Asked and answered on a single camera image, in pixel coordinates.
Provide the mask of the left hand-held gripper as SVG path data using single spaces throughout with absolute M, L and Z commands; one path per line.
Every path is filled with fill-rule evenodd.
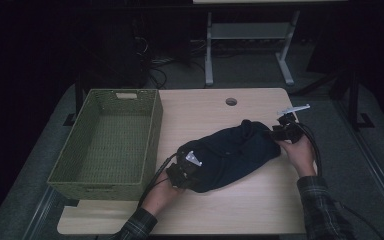
M 201 167 L 202 162 L 198 160 L 193 151 L 181 152 L 166 173 L 174 187 L 189 189 L 199 182 L 195 174 Z

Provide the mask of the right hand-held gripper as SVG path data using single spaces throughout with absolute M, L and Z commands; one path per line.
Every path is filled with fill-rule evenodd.
M 279 111 L 278 125 L 272 128 L 272 138 L 275 141 L 289 140 L 291 143 L 297 143 L 306 134 L 306 131 L 303 125 L 297 121 L 295 113 L 309 108 L 310 105 L 306 104 Z

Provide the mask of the dark navy cloth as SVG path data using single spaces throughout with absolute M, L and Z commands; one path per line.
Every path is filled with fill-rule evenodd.
M 280 147 L 260 123 L 243 120 L 239 126 L 182 145 L 177 154 L 193 151 L 202 167 L 199 182 L 189 188 L 205 193 L 229 185 L 259 169 L 281 154 Z

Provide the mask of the green woven basket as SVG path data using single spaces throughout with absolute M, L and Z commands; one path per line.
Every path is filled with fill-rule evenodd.
M 156 171 L 162 116 L 156 90 L 90 90 L 48 184 L 70 199 L 139 200 Z

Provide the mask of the person's right hand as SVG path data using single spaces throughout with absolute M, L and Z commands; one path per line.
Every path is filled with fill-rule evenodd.
M 286 151 L 288 159 L 294 166 L 299 177 L 317 175 L 313 165 L 313 146 L 306 136 L 303 136 L 296 143 L 277 141 L 277 144 Z

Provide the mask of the person's left hand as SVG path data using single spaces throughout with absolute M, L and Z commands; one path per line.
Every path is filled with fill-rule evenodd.
M 167 180 L 162 181 L 147 194 L 141 207 L 153 216 L 157 216 L 183 192 L 183 189 L 173 187 Z

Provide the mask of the black metal stand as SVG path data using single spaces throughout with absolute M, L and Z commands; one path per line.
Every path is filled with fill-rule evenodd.
M 354 131 L 362 128 L 373 128 L 374 124 L 366 113 L 358 110 L 359 103 L 359 78 L 356 71 L 349 74 L 349 93 L 347 119 Z
M 78 76 L 76 78 L 75 84 L 74 84 L 74 91 L 75 91 L 75 112 L 69 114 L 65 121 L 64 126 L 73 126 L 78 114 L 80 113 L 81 107 L 83 106 L 83 100 L 84 100 L 84 88 L 82 85 L 81 77 Z

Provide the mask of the metal floor rail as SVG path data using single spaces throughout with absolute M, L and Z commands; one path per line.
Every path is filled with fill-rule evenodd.
M 336 100 L 334 100 L 332 104 L 335 107 L 336 111 L 338 112 L 338 115 L 340 116 L 344 125 L 346 126 L 347 131 L 349 132 L 349 134 L 357 144 L 361 154 L 363 155 L 363 158 L 366 162 L 369 172 L 372 175 L 372 178 L 374 179 L 379 191 L 381 192 L 384 198 L 384 171 L 379 165 L 376 155 L 370 149 L 367 141 L 364 139 L 363 135 L 361 134 L 360 129 L 354 127 L 350 123 L 348 119 L 346 107 L 342 103 Z
M 22 240 L 36 240 L 40 231 L 44 227 L 46 218 L 52 208 L 55 197 L 55 190 L 48 186 L 34 211 L 33 217 L 24 232 Z

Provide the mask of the white metal desk frame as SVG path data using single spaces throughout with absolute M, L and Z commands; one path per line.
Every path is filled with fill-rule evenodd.
M 207 14 L 206 52 L 204 58 L 205 85 L 214 84 L 212 63 L 213 40 L 283 40 L 283 48 L 275 53 L 276 61 L 287 86 L 295 84 L 286 62 L 287 54 L 300 16 L 295 11 L 289 22 L 275 23 L 218 23 Z

